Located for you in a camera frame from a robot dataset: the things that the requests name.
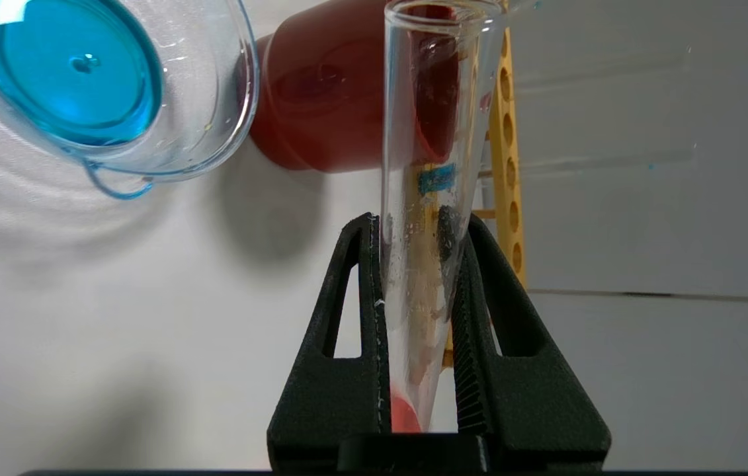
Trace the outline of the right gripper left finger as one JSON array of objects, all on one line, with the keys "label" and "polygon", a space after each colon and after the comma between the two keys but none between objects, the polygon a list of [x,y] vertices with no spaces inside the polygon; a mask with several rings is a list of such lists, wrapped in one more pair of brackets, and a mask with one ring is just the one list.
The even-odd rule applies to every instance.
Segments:
[{"label": "right gripper left finger", "polygon": [[[266,431],[273,470],[337,470],[341,443],[391,431],[389,352],[380,279],[380,220],[350,220],[335,244],[297,358]],[[336,358],[353,269],[360,356]]]}]

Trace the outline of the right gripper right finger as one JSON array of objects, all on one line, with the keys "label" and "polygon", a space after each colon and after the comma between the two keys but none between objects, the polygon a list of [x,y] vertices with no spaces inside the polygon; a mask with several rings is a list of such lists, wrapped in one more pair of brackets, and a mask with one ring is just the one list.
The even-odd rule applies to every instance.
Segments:
[{"label": "right gripper right finger", "polygon": [[610,430],[473,216],[452,305],[456,422],[494,470],[600,470]]}]

